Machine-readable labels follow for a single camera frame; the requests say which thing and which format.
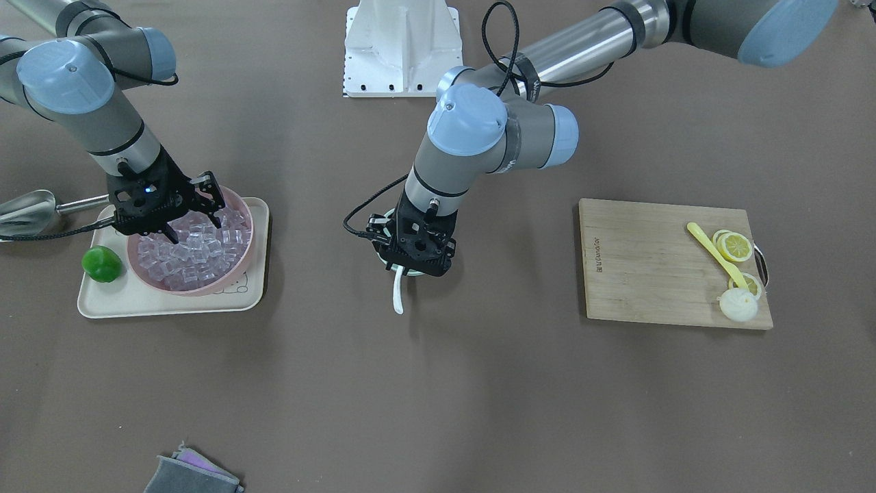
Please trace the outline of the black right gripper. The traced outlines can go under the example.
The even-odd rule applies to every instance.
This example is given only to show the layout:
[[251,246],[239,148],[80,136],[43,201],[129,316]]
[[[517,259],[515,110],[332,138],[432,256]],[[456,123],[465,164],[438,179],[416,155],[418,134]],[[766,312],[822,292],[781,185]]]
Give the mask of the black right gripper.
[[161,233],[171,244],[179,237],[170,222],[194,210],[222,227],[216,212],[226,207],[221,187],[211,171],[190,180],[175,161],[160,149],[153,164],[142,172],[122,164],[119,177],[107,175],[107,193],[116,207],[113,228],[119,233],[141,236]]

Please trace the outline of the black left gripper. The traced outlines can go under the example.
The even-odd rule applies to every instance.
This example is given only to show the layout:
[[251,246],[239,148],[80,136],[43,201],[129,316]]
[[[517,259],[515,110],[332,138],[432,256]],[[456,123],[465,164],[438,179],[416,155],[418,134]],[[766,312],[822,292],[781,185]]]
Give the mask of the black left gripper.
[[403,193],[394,212],[370,215],[366,231],[378,256],[432,277],[444,275],[456,255],[452,234],[458,214],[440,216],[439,205],[437,199],[430,199],[423,212]]

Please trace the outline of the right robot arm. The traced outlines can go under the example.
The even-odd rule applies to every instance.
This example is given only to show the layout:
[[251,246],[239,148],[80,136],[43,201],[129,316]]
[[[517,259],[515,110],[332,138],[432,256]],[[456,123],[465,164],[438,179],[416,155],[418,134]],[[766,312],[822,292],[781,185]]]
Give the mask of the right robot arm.
[[221,227],[215,175],[190,178],[145,124],[125,91],[177,84],[177,59],[162,31],[131,26],[100,1],[14,1],[50,40],[2,37],[2,99],[63,126],[106,174],[115,212],[83,231],[178,237],[171,222],[200,212]]

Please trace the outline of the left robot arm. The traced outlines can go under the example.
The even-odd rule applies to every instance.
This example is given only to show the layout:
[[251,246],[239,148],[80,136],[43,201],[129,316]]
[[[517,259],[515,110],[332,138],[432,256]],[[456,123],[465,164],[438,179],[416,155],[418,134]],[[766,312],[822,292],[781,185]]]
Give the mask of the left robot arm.
[[441,76],[436,106],[394,209],[348,231],[400,275],[441,277],[456,253],[458,209],[479,175],[549,168],[576,152],[576,117],[540,104],[597,81],[634,52],[683,43],[752,66],[782,66],[826,28],[836,1],[617,1],[480,69]]

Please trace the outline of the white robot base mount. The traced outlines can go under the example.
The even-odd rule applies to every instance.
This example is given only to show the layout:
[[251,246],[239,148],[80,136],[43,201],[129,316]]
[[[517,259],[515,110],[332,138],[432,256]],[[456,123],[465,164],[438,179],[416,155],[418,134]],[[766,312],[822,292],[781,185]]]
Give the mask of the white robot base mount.
[[444,1],[361,1],[346,13],[342,94],[434,97],[462,65],[458,10]]

